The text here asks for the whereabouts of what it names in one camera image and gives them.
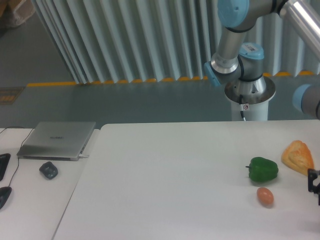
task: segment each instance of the brown egg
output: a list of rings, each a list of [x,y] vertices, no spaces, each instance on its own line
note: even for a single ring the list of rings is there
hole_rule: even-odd
[[[271,205],[274,203],[274,195],[268,188],[259,187],[256,191],[256,195],[263,205]]]

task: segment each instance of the blue joint cap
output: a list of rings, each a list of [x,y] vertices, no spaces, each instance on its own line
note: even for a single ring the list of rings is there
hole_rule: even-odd
[[[302,110],[302,98],[304,97],[304,94],[306,90],[310,87],[310,84],[304,84],[300,87],[298,87],[292,97],[292,104],[293,106],[298,109],[300,112],[303,113]]]
[[[246,19],[250,0],[219,0],[218,16],[223,26],[235,28]]]
[[[208,80],[210,81],[210,83],[214,87],[220,86],[221,84],[218,81],[213,69],[211,68],[210,62],[206,62],[203,67],[204,67],[204,72],[205,72],[206,76],[208,77]]]
[[[262,46],[253,42],[245,42],[242,44],[239,54],[244,58],[252,60],[262,60],[265,58]]]

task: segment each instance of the label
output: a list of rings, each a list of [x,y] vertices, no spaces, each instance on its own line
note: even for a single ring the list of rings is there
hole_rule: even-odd
[[[242,48],[246,50],[248,53],[258,50],[258,48],[256,48],[252,43],[243,44]]]
[[[249,111],[250,110],[250,106],[249,104],[240,104],[240,111]]]

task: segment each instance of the sticker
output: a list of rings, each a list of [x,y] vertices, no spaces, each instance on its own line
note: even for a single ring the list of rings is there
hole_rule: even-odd
[[[0,105],[13,104],[24,87],[0,87]]]
[[[249,111],[250,110],[250,106],[249,104],[240,104],[240,110],[241,111]]]
[[[243,44],[242,47],[244,48],[244,50],[246,50],[248,53],[257,51],[258,48],[256,48],[252,43],[246,43]]]

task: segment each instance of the yellow floor stripe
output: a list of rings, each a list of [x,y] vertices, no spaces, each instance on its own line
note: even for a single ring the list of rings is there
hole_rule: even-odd
[[[307,76],[307,75],[315,75],[312,71],[301,71],[299,73],[299,76]],[[263,76],[265,77],[272,77],[270,73],[264,73]],[[276,77],[286,77],[291,76],[288,72],[278,72]],[[180,77],[178,81],[199,81],[201,80],[200,77],[195,76],[193,78],[189,77]],[[202,80],[208,80],[207,76],[204,76]],[[171,77],[167,77],[161,80],[161,82],[174,82],[175,80]],[[145,83],[156,83],[157,80],[155,78],[147,79]],[[129,82],[127,80],[119,80],[117,84],[128,84]],[[141,79],[135,79],[131,83],[139,84],[143,83]],[[112,80],[106,80],[105,82],[101,83],[100,81],[94,81],[92,83],[88,83],[88,85],[100,85],[100,84],[114,84],[114,81]],[[77,85],[74,81],[65,81],[65,82],[41,82],[41,83],[29,83],[27,87],[50,87],[50,86],[74,86]]]
[[[77,85],[77,84],[74,81],[41,82],[41,83],[28,83],[27,87],[72,86],[72,85]]]

